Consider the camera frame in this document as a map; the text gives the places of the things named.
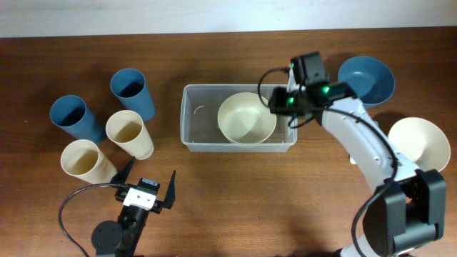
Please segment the cream bowl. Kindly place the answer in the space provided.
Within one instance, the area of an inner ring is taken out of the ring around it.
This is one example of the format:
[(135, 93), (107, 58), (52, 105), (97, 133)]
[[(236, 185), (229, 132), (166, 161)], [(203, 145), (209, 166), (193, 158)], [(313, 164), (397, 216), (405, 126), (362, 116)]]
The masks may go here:
[(242, 92), (228, 97), (219, 107), (218, 126), (231, 143), (263, 143), (276, 129), (277, 118), (257, 94)]
[(442, 171), (451, 159), (451, 145), (445, 133), (422, 118), (397, 121), (388, 132), (388, 139), (423, 171)]

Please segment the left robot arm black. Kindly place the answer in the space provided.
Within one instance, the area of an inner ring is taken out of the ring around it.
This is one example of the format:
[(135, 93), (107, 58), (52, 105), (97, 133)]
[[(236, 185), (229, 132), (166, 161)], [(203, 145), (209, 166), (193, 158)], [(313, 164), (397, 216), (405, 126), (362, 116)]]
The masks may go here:
[(123, 207), (116, 221), (101, 222), (93, 230), (91, 242), (97, 256), (133, 256), (149, 214), (172, 208), (176, 199), (174, 173), (162, 201), (157, 199), (160, 184), (155, 181), (141, 178), (136, 185), (127, 184), (135, 160), (131, 159), (111, 179), (113, 186), (120, 185), (115, 198)]

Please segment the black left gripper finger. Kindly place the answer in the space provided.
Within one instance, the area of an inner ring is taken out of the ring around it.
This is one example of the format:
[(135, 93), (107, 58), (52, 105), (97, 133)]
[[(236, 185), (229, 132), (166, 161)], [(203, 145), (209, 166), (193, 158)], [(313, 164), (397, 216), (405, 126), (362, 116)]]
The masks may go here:
[(110, 186), (115, 188), (125, 188), (126, 180), (130, 174), (131, 169), (136, 161), (136, 158), (133, 157), (125, 167), (123, 167), (115, 176), (110, 180)]
[(172, 208), (174, 201), (176, 199), (175, 179), (176, 171), (172, 173), (171, 179), (169, 181), (169, 187), (167, 188), (166, 196), (163, 201), (163, 207), (167, 209)]

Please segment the blue bowl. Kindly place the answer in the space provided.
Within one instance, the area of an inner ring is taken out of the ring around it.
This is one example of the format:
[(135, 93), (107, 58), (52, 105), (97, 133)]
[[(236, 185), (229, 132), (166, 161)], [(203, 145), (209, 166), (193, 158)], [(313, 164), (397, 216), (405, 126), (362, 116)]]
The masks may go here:
[(382, 61), (370, 56), (355, 56), (343, 62), (338, 80), (348, 83), (365, 109), (385, 103), (396, 89), (393, 72)]

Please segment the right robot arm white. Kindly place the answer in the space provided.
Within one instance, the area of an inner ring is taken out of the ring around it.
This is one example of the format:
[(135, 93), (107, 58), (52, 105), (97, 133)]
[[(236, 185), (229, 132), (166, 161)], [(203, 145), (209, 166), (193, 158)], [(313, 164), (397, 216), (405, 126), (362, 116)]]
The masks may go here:
[(364, 174), (372, 196), (358, 210), (352, 244), (337, 256), (401, 256), (443, 236), (448, 139), (433, 123), (401, 119), (384, 133), (368, 109), (387, 101), (394, 89), (391, 70), (376, 59), (346, 61), (331, 81), (317, 52), (293, 57), (287, 86), (266, 102), (297, 129), (310, 121), (324, 127), (348, 151)]

